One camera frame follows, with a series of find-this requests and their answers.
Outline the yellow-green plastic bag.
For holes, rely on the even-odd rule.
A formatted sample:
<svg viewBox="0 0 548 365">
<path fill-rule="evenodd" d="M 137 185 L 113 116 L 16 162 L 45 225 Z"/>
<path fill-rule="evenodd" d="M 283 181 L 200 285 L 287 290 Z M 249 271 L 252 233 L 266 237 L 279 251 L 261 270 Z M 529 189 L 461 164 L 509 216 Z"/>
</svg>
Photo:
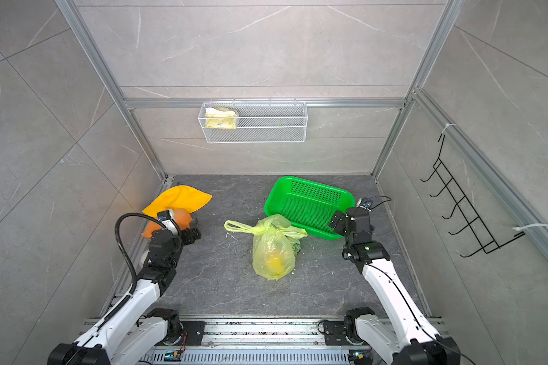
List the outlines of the yellow-green plastic bag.
<svg viewBox="0 0 548 365">
<path fill-rule="evenodd" d="M 268 280 L 278 281 L 290 274 L 296 263 L 296 257 L 301 251 L 300 240 L 307 237 L 307 231 L 297 228 L 281 214 L 265 217 L 256 226 L 242 224 L 237 221 L 226 221 L 224 228 L 228 232 L 251 234 L 252 266 L 254 272 Z M 286 270 L 280 275 L 270 272 L 265 265 L 270 255 L 281 256 L 286 263 Z"/>
</svg>

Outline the yellow pear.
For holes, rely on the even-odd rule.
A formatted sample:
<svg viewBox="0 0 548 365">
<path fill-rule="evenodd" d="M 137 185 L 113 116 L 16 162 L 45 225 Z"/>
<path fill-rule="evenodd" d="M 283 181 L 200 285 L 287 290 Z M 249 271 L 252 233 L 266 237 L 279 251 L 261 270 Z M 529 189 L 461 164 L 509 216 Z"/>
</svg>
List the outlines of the yellow pear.
<svg viewBox="0 0 548 365">
<path fill-rule="evenodd" d="M 265 261 L 266 268 L 274 273 L 280 275 L 286 270 L 285 260 L 280 255 L 270 255 Z"/>
</svg>

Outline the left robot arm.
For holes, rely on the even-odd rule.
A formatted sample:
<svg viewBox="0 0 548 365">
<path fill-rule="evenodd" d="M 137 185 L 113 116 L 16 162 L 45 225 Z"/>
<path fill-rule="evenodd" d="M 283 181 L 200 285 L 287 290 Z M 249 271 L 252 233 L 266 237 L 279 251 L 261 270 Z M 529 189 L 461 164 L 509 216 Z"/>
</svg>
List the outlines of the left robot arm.
<svg viewBox="0 0 548 365">
<path fill-rule="evenodd" d="M 185 338 L 178 311 L 151 309 L 170 286 L 184 246 L 201 238 L 197 228 L 177 234 L 155 231 L 146 264 L 135 283 L 104 316 L 71 344 L 59 344 L 48 364 L 135 364 L 159 342 L 173 345 Z"/>
</svg>

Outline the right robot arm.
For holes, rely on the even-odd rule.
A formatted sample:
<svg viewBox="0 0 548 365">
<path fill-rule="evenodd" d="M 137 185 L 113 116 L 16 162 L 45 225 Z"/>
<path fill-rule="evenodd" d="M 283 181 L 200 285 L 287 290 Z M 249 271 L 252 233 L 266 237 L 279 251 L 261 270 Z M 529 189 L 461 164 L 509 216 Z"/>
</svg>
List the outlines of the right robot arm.
<svg viewBox="0 0 548 365">
<path fill-rule="evenodd" d="M 386 249 L 373 240 L 369 211 L 361 206 L 336 211 L 329 227 L 345 239 L 342 257 L 355 264 L 385 309 L 392 328 L 369 308 L 349 310 L 346 337 L 365 342 L 387 364 L 459 364 L 461 352 L 423 316 L 403 286 Z"/>
</svg>

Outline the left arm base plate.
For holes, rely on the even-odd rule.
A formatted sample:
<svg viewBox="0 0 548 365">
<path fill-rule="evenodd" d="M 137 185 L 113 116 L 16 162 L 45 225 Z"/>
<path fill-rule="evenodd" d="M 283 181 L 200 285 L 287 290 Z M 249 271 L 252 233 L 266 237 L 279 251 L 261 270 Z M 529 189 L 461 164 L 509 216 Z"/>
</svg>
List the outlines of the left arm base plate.
<svg viewBox="0 0 548 365">
<path fill-rule="evenodd" d="M 200 346 L 205 333 L 207 322 L 185 321 L 181 323 L 181 330 L 176 335 L 170 335 L 161 343 L 167 346 Z"/>
</svg>

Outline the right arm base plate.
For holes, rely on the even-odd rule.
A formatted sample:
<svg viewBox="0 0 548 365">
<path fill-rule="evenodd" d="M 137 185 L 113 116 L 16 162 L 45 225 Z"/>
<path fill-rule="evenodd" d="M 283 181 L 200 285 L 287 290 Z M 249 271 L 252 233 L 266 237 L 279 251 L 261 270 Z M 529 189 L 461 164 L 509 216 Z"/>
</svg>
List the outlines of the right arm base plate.
<svg viewBox="0 0 548 365">
<path fill-rule="evenodd" d="M 327 346 L 359 346 L 362 342 L 354 342 L 348 335 L 343 321 L 331 321 L 322 319 L 317 324 L 319 333 L 324 336 L 324 342 Z"/>
</svg>

